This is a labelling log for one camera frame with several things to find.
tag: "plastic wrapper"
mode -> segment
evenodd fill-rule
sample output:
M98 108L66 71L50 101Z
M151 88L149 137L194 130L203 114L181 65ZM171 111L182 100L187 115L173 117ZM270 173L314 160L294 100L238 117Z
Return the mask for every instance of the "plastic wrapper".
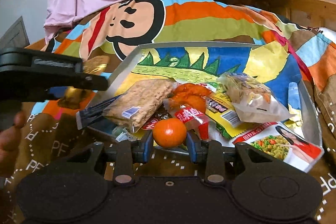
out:
M115 139L116 142L122 142L124 140L141 140L143 132L140 133L130 133L126 127L116 127L112 130L111 137Z
M288 85L288 110L289 113L293 114L293 117L290 117L285 122L285 125L294 133L304 138L299 88L295 82L290 82Z
M172 100L180 105L189 105L198 111L206 112L206 96L212 92L206 86L192 83L179 84L174 90Z
M223 146L234 147L245 142L283 162L308 172L322 157L323 148L307 142L290 131L281 122L267 122L242 133L231 140L217 138Z
M172 79L141 80L132 85L104 111L103 116L130 133L141 128L176 88Z
M202 140L214 139L216 123L207 115L187 104L180 105L173 99L165 99L163 105L170 115L185 124L187 130L195 130Z
M292 117L266 85L245 73L224 73L217 80L243 122L279 122Z
M149 118L149 120L141 127L144 130L151 130L154 128L156 123L161 120L167 120L172 116L168 113L168 111L164 108L164 106L160 106L157 111Z
M83 129L99 120L102 120L104 117L102 116L103 110L108 107L112 102L114 102L120 95L102 101L99 104L94 106L87 107L83 110L80 110L76 113L76 122L78 130Z

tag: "round black pad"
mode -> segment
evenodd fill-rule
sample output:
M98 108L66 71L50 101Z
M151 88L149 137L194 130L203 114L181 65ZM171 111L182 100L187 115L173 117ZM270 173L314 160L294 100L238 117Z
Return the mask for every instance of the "round black pad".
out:
M97 208L108 194L99 174L29 175L17 188L18 204L26 218L59 221Z
M276 221L306 218L316 211L322 198L321 187L313 177L273 162L256 164L236 177L232 194L245 210Z

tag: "dark blue packet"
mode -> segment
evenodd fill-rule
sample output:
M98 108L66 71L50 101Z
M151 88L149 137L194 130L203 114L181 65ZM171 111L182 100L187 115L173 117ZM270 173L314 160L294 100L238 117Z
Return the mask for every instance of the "dark blue packet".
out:
M85 108L83 110L80 110L76 113L76 122L77 122L77 128L78 130L81 130L94 122L97 122L98 120L101 120L103 116L101 115L103 110L108 107L112 102L114 102L117 98L119 98L120 95L107 99L105 101L102 101L99 104L96 104L94 106L90 106L88 108Z

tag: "food package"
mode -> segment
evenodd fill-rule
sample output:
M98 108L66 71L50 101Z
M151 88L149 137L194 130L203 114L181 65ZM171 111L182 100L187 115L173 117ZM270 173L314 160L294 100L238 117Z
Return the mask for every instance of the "food package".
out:
M108 56L95 56L84 62L83 72L92 75L100 75L105 71L109 60L110 58ZM66 89L63 98L59 99L57 104L59 107L79 109L80 103L87 98L91 92L91 90L76 89L69 86Z
M178 85L174 90L172 100L180 105L189 105L198 111L205 113L206 111L206 96L212 92L203 85L196 85L192 83L185 83Z
M243 122L279 122L292 117L266 85L245 73L224 73L217 80Z
M141 127L144 130L151 130L154 128L157 122L161 120L167 120L172 116L168 113L168 111L164 108L164 106L160 106L157 111L148 119L148 121Z
M176 88L172 79L141 80L132 85L104 111L103 116L135 133Z
M283 162L308 172L322 157L323 148L307 142L280 122L267 122L231 140L217 138L223 146L245 142Z
M214 139L216 123L207 115L187 104L180 105L173 99L165 99L163 105L170 115L185 124L187 130L195 130L202 140Z
M119 97L120 95L115 96L113 98L102 101L99 104L78 111L76 113L76 122L78 130L81 130L104 118L102 116L103 110Z
M235 112L230 98L223 92L212 93L206 100L207 110L205 114L216 122L216 127L220 134L227 140L258 125L257 123L242 122Z
M144 135L144 131L139 130L137 133L130 133L126 127L116 127L112 130L111 137L116 142L122 142L124 140L141 140Z

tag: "yellow snack bag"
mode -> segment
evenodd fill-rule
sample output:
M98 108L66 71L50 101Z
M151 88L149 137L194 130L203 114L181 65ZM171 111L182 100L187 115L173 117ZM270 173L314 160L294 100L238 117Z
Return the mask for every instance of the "yellow snack bag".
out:
M216 122L217 129L228 140L258 126L258 123L242 122L235 112L230 98L220 91L207 97L205 114Z

